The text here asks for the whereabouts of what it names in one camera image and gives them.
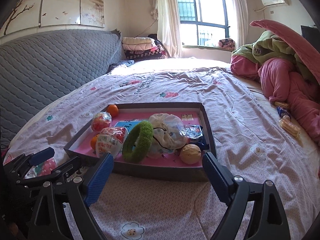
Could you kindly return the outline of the cream curtain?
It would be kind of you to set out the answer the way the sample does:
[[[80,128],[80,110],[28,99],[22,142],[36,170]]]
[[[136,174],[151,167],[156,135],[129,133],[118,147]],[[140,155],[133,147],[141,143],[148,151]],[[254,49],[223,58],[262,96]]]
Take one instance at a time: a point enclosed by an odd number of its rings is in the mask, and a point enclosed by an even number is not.
[[[247,0],[233,0],[236,15],[236,47],[246,44],[249,28]]]
[[[150,0],[150,2],[150,15],[158,23],[157,37],[162,41],[171,57],[182,57],[177,0]]]

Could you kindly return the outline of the dark shallow box tray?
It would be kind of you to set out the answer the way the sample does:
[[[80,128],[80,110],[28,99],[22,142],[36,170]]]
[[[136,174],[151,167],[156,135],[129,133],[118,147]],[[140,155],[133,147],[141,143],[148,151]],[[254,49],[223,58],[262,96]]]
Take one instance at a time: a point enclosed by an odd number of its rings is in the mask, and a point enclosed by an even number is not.
[[[128,131],[142,120],[148,120],[155,113],[174,114],[181,118],[186,125],[200,125],[203,135],[209,145],[209,152],[216,155],[215,142],[212,135],[209,119],[200,102],[164,102],[164,103],[123,103],[117,105],[119,114],[112,119],[111,126],[124,126]],[[80,157],[85,166],[95,165],[98,162],[90,142],[96,135],[91,129],[89,121],[78,133],[64,146],[69,157]],[[121,154],[114,158],[114,173],[167,181],[180,182],[205,182],[207,175],[202,168],[202,161],[193,165],[183,163],[176,153],[161,155],[158,159],[146,157],[141,163],[125,162]]]

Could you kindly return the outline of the small blue snack packet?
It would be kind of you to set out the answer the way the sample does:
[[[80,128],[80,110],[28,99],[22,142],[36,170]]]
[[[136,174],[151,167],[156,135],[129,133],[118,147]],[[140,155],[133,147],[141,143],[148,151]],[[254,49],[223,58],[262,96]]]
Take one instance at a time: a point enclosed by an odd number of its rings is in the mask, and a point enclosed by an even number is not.
[[[288,112],[287,109],[278,106],[278,107],[277,107],[277,113],[278,113],[278,115],[279,115],[279,117],[280,117],[281,119],[291,120],[291,115],[290,115],[290,113]]]

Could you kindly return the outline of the dark framed window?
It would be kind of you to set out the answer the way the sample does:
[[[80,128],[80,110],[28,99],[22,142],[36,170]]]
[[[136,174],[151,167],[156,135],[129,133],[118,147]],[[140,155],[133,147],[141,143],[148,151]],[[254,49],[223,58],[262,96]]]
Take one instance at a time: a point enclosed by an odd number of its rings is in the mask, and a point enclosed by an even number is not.
[[[226,0],[177,0],[177,5],[183,45],[217,47],[229,38]]]

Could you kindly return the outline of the blue cookie snack packet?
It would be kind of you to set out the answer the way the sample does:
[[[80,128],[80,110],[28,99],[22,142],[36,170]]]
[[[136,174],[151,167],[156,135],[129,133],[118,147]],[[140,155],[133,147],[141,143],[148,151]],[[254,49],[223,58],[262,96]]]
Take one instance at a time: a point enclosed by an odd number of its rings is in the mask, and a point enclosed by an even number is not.
[[[184,127],[187,132],[188,144],[194,144],[202,151],[210,149],[210,146],[204,137],[203,127],[201,125],[185,125]]]

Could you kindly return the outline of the tan walnut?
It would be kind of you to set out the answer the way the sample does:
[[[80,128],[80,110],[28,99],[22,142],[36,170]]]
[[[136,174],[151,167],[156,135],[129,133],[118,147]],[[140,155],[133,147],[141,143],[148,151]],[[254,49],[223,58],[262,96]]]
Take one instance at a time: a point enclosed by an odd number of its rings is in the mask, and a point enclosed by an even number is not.
[[[180,151],[180,159],[185,164],[192,165],[200,161],[201,159],[201,150],[199,146],[194,144],[185,145]]]

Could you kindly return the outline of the green fuzzy hair scrunchie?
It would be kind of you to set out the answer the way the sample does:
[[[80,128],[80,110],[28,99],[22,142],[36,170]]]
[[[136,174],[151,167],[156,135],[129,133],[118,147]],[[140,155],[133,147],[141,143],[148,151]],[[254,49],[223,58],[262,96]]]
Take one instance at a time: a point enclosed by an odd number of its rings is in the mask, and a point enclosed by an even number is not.
[[[129,133],[123,144],[122,156],[126,162],[140,163],[149,152],[153,140],[153,126],[141,121]]]

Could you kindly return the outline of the left cream curtain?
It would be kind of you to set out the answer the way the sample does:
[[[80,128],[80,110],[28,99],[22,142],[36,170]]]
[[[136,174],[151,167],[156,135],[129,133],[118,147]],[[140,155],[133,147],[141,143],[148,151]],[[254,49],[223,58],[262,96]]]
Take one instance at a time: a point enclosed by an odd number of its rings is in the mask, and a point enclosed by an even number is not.
[[[182,57],[177,0],[150,0],[150,2],[150,15],[158,23],[157,37],[162,41],[171,57]]]

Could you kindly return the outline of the red apple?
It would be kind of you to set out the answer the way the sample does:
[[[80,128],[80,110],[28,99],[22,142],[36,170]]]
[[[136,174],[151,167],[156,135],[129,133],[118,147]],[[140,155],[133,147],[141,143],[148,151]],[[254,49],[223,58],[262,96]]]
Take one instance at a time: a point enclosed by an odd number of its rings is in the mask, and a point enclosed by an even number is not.
[[[125,127],[107,127],[103,128],[98,134],[95,154],[101,157],[104,153],[109,153],[115,159],[121,152],[124,141],[128,135]]]

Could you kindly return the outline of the black television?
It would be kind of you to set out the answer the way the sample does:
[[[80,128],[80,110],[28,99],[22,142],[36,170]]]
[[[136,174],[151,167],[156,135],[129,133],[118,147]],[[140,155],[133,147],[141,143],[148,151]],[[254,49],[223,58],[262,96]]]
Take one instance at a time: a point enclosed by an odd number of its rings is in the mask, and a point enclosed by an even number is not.
[[[301,25],[302,36],[320,52],[320,32],[318,28]]]

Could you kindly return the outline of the cream printed shower cap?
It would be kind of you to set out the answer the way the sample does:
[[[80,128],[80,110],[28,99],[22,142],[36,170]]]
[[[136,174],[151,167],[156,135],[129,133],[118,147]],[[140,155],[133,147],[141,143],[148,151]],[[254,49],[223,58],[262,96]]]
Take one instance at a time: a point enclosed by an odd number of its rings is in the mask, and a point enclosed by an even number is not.
[[[149,123],[153,126],[152,143],[147,153],[149,158],[158,159],[187,144],[187,130],[178,116],[156,113],[149,117]]]

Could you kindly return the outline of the large orange tangerine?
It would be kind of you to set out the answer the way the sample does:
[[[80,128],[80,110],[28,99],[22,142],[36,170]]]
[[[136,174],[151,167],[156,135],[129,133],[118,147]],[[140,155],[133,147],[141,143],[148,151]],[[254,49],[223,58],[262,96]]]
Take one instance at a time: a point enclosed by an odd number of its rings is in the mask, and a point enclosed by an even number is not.
[[[98,139],[99,135],[95,135],[91,141],[90,141],[90,146],[91,148],[95,151],[95,148],[96,148],[96,144],[97,144],[97,139]]]

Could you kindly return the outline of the stack of folded blankets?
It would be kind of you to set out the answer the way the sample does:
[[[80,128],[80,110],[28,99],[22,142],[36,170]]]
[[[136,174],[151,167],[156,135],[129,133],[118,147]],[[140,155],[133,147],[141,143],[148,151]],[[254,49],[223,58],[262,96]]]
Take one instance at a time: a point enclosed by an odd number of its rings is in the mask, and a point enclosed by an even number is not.
[[[155,38],[124,37],[122,46],[126,58],[135,62],[169,58],[163,44]]]

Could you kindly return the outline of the apple with blue label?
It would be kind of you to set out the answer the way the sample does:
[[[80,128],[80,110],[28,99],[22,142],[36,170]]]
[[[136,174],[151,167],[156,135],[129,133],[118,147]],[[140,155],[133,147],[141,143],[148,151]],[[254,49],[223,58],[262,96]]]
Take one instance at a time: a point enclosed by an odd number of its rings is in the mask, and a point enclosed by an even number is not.
[[[101,132],[102,129],[111,126],[112,116],[107,112],[99,112],[93,116],[91,129],[95,132]]]

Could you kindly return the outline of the small orange tangerine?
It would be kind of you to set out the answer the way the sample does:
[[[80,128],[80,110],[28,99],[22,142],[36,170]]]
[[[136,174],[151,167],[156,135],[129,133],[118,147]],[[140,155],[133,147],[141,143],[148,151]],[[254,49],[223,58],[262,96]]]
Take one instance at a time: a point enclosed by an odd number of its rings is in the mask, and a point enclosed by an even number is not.
[[[119,109],[117,105],[111,104],[107,107],[107,113],[109,113],[113,118],[115,118],[119,114]]]

